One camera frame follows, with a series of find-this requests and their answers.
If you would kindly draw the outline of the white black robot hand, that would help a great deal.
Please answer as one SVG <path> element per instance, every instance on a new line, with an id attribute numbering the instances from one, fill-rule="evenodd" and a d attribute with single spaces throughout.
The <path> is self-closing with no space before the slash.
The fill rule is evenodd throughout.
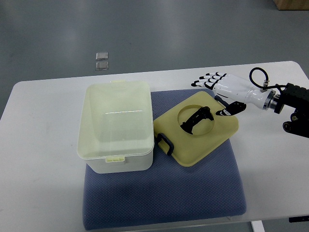
<path id="1" fill-rule="evenodd" d="M 223 110 L 216 112 L 218 116 L 234 116 L 244 111 L 249 103 L 267 110 L 276 93 L 271 89 L 263 90 L 242 77 L 220 72 L 201 76 L 191 86 L 213 91 L 217 100 L 225 106 Z"/>

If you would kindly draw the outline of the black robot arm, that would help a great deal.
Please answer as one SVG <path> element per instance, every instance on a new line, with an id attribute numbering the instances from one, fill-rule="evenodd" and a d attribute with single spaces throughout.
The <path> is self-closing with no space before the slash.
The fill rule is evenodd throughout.
<path id="1" fill-rule="evenodd" d="M 287 83 L 284 90 L 273 99 L 274 112 L 279 114 L 284 106 L 294 108 L 290 116 L 290 121 L 285 121 L 282 125 L 285 132 L 309 137 L 309 90 Z"/>

